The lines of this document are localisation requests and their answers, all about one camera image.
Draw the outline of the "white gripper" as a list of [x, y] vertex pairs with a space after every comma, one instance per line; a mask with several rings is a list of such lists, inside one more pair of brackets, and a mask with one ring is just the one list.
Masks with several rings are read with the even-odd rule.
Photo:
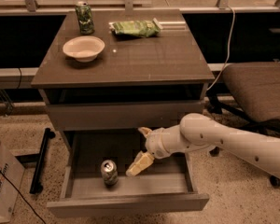
[[128, 177], [136, 176], [146, 170], [153, 164], [154, 158], [163, 159], [174, 153], [189, 151], [190, 142], [182, 135], [178, 125], [153, 131], [148, 127], [139, 127], [138, 132], [147, 139], [145, 147], [148, 152], [140, 151], [136, 155], [126, 171]]

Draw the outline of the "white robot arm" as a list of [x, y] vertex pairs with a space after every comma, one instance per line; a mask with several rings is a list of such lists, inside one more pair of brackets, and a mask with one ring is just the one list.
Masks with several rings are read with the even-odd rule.
[[137, 154], [127, 176], [140, 174], [156, 159], [214, 146], [280, 179], [280, 138], [231, 128], [198, 113], [187, 114], [170, 128], [138, 131], [146, 138], [146, 150]]

